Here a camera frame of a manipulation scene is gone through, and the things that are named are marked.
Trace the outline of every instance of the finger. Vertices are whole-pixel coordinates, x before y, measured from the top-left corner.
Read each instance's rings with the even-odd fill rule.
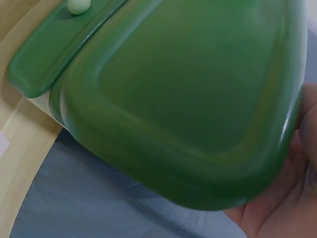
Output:
[[[244,214],[245,205],[241,207],[235,207],[228,210],[224,210],[224,213],[239,227],[242,226],[242,219]]]
[[[299,112],[299,135],[309,161],[317,171],[317,84],[305,83]]]

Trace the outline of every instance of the green lid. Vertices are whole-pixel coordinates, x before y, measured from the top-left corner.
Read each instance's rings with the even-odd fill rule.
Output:
[[[86,148],[177,204],[242,205],[288,152],[303,12],[298,0],[129,0],[63,72],[50,108]]]
[[[52,87],[92,35],[127,0],[93,0],[79,16],[68,12],[67,1],[57,6],[35,29],[12,58],[7,78],[27,98]]]

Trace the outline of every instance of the plastic container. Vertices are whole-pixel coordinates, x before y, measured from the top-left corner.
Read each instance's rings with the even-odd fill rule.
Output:
[[[242,205],[293,134],[307,29],[297,0],[95,0],[58,6],[8,68],[101,159],[193,209]]]

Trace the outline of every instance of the gray cloth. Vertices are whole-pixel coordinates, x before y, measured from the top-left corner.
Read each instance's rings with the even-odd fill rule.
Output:
[[[306,80],[316,80],[309,32]],[[11,238],[244,238],[222,212],[179,207],[103,163],[66,131],[36,175]]]

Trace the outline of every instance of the light wood table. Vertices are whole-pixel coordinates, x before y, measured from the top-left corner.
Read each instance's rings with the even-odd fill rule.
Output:
[[[8,238],[23,199],[61,126],[22,98],[5,79],[21,43],[61,0],[0,0],[0,237]]]

